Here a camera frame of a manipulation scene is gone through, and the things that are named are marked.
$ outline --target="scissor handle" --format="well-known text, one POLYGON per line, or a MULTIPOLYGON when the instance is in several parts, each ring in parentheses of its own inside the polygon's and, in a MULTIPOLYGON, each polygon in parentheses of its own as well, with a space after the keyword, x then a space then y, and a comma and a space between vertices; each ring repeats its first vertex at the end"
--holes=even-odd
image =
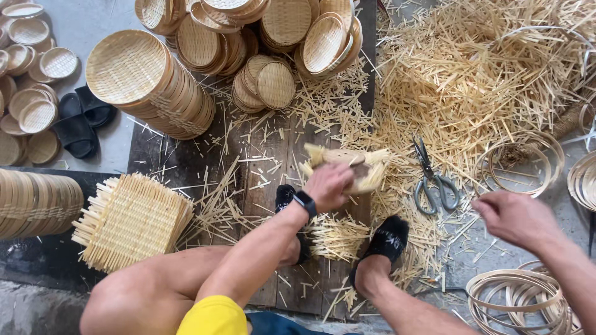
POLYGON ((429 179, 424 176, 421 181, 418 182, 416 186, 416 190, 414 191, 414 203, 416 203, 416 207, 426 215, 434 215, 437 214, 437 204, 434 202, 433 196, 430 195, 429 191, 429 179), (430 210, 426 210, 420 206, 420 201, 418 200, 418 195, 420 194, 420 190, 424 190, 426 194, 426 198, 429 200, 430 210))
POLYGON ((457 190, 455 184, 449 179, 439 175, 434 176, 434 181, 439 186, 439 195, 441 197, 441 203, 443 204, 443 207, 447 210, 454 210, 460 204, 460 192, 457 190), (445 193, 445 187, 443 184, 447 185, 447 187, 453 191, 453 195, 455 196, 455 201, 453 204, 447 204, 447 194, 445 193))

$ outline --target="scissors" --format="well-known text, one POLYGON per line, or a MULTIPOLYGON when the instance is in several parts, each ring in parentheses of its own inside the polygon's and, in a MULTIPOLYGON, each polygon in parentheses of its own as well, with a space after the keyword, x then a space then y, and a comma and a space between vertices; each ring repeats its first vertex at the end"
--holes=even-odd
POLYGON ((437 213, 437 204, 434 202, 433 197, 430 195, 429 190, 429 179, 433 179, 434 182, 439 187, 439 195, 441 198, 441 203, 446 210, 454 210, 460 204, 460 192, 457 190, 457 187, 453 182, 449 179, 434 174, 432 167, 430 167, 430 160, 429 155, 426 153, 426 148, 424 148, 424 142, 422 137, 420 138, 420 145, 416 143, 416 138, 412 135, 412 141, 414 142, 414 148, 416 149, 416 155, 418 156, 418 160, 420 161, 420 165, 422 166, 422 170, 424 171, 424 178, 418 182, 416 186, 416 191, 414 192, 414 202, 416 202, 416 207, 426 215, 433 215, 437 213), (447 203, 447 194, 445 192, 445 187, 443 185, 447 185, 455 195, 455 202, 452 204, 447 203), (423 189, 426 197, 429 200, 430 210, 426 210, 420 206, 420 201, 418 200, 418 195, 420 194, 420 190, 423 189))

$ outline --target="leg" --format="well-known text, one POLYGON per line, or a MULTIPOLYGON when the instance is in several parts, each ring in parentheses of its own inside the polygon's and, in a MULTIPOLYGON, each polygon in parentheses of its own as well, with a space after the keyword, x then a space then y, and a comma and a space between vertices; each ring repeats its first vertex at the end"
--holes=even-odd
POLYGON ((379 310, 397 334, 477 335, 463 322, 398 289, 389 280, 391 261, 371 255, 358 264, 356 289, 379 310))
MULTIPOLYGON (((151 257, 110 274, 95 286, 83 312, 83 335, 175 334, 197 292, 231 249, 210 246, 151 257)), ((293 240, 279 266, 298 261, 293 240)))

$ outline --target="hand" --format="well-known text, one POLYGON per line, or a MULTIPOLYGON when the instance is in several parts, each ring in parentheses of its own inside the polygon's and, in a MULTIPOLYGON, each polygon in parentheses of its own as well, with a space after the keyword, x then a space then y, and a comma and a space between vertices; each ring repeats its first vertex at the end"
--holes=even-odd
POLYGON ((315 170, 303 190, 314 201, 318 213, 341 207, 349 196, 343 191, 354 181, 354 172, 347 164, 326 164, 315 170))
POLYGON ((471 205, 485 219, 489 233, 535 255, 541 253, 541 247, 567 239, 551 209, 524 194, 490 192, 471 205))

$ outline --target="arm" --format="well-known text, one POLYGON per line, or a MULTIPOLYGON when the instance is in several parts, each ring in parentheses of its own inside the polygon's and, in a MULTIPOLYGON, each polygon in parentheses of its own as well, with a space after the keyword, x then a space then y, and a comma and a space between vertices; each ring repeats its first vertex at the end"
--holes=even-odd
MULTIPOLYGON (((348 165, 326 165, 315 171, 304 187, 319 213, 340 207, 343 190, 353 181, 348 165)), ((230 297, 244 307, 250 296, 273 273, 284 250, 308 221, 308 212, 296 201, 244 236, 203 283, 195 303, 205 297, 230 297)))
POLYGON ((505 191, 482 195, 472 206, 488 231, 537 255, 561 285, 586 335, 596 334, 596 265, 557 226, 551 209, 528 196, 505 191))

